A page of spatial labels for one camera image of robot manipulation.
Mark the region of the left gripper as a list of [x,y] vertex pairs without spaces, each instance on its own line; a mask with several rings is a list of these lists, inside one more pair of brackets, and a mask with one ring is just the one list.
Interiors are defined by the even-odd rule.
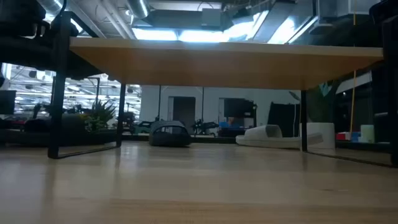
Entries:
[[[93,65],[93,58],[92,48],[70,46],[66,77],[87,78],[102,73],[96,65]],[[1,35],[1,62],[55,71],[53,39]]]

